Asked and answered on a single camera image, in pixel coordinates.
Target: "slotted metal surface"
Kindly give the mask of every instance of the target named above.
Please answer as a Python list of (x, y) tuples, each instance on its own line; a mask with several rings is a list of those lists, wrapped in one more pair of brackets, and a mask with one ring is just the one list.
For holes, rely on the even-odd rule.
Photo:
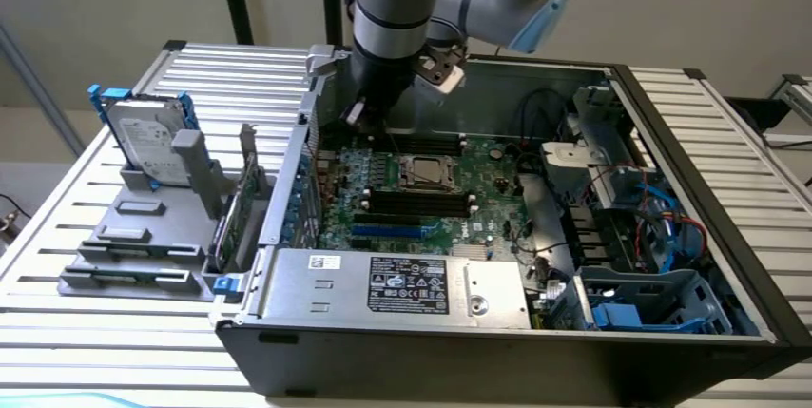
[[(305, 54), (305, 50), (296, 49), (190, 44), (181, 52), (161, 55), (136, 89), (169, 94), (190, 91), (208, 144), (226, 168), (236, 169), (241, 163), (236, 138), (240, 123), (248, 120), (258, 124), (260, 160), (273, 172), (281, 161), (280, 148), (286, 143), (298, 96), (305, 91)], [(678, 113), (674, 106), (680, 105), (712, 106), (681, 71), (636, 69), (636, 73), (657, 97), (657, 104), (670, 106), (665, 107), (669, 112)], [(742, 220), (742, 229), (761, 231), (760, 224), (749, 225), (746, 221), (761, 220), (770, 225), (769, 231), (800, 235), (789, 227), (773, 227), (778, 220), (800, 226), (806, 226), (809, 220), (780, 182), (760, 178), (769, 177), (770, 169), (760, 164), (757, 170), (766, 173), (756, 175), (757, 179), (742, 177), (758, 159), (746, 154), (746, 144), (736, 130), (729, 126), (717, 130), (696, 127), (692, 122), (698, 123), (696, 120), (702, 117), (685, 112), (668, 117), (681, 125), (674, 129), (680, 140), (696, 144), (690, 150), (706, 155), (713, 141), (733, 153), (724, 160), (748, 163), (720, 164), (712, 155), (706, 156), (706, 163), (697, 163), (708, 166), (702, 174), (712, 175), (709, 181), (717, 182), (720, 199), (737, 208), (734, 219)], [(716, 125), (724, 123), (722, 118), (704, 119)], [(0, 395), (94, 391), (144, 406), (289, 406), (292, 401), (265, 399), (249, 390), (210, 332), (210, 304), (57, 295), (62, 267), (73, 260), (78, 242), (90, 235), (116, 197), (120, 164), (120, 154), (102, 130), (0, 258)], [(768, 220), (752, 211), (760, 205), (772, 212)], [(758, 257), (770, 265), (796, 310), (812, 323), (812, 292), (804, 290), (804, 270), (812, 273), (812, 268), (801, 264), (812, 263), (812, 254), (806, 249), (769, 247), (758, 250)], [(812, 365), (797, 365), (765, 381), (728, 381), (682, 406), (800, 408), (809, 406), (812, 400), (810, 379)], [(313, 400), (308, 406), (405, 405)]]

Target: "power supply label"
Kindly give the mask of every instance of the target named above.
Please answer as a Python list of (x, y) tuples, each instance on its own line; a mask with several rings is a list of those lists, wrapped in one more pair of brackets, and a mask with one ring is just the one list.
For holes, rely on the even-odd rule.
[(366, 306), (377, 313), (448, 315), (445, 261), (370, 258)]

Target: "warning label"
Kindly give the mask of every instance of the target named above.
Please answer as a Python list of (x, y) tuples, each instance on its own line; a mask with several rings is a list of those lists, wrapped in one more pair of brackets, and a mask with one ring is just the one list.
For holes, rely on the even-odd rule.
[(372, 258), (366, 306), (378, 313), (448, 315), (445, 261)]

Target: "motherboard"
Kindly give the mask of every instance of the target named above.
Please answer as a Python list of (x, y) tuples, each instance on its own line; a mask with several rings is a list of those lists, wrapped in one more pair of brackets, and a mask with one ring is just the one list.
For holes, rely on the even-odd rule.
[(384, 135), (320, 151), (318, 247), (514, 261), (526, 211), (509, 145)]

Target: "robotic arm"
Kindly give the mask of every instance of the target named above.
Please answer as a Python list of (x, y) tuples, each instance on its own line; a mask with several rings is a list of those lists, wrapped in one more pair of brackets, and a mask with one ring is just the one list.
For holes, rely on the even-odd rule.
[(345, 121), (360, 128), (376, 127), (412, 84), (446, 95), (461, 80), (466, 37), (533, 52), (554, 27), (565, 2), (354, 0), (357, 96), (345, 110)]

